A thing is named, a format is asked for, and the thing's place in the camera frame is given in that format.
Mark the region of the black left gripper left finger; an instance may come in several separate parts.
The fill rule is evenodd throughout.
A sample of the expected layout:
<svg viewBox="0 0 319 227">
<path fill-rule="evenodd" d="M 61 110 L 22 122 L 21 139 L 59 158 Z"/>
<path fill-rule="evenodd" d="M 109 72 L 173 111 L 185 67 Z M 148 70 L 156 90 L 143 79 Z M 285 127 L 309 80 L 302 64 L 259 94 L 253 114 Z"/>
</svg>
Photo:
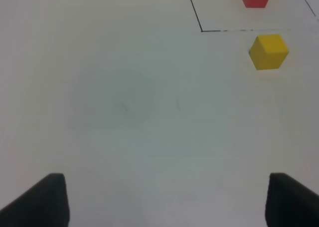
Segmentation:
<svg viewBox="0 0 319 227">
<path fill-rule="evenodd" d="M 65 176 L 51 173 L 0 210 L 2 227 L 67 227 L 70 222 Z"/>
</svg>

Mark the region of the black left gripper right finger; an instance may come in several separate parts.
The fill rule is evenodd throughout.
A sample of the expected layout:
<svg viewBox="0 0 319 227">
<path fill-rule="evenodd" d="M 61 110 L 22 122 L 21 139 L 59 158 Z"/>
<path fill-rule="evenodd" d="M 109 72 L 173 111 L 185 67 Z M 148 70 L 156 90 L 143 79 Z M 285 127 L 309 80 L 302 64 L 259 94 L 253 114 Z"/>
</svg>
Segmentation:
<svg viewBox="0 0 319 227">
<path fill-rule="evenodd" d="M 319 196 L 285 173 L 271 173 L 265 220 L 269 227 L 317 227 Z"/>
</svg>

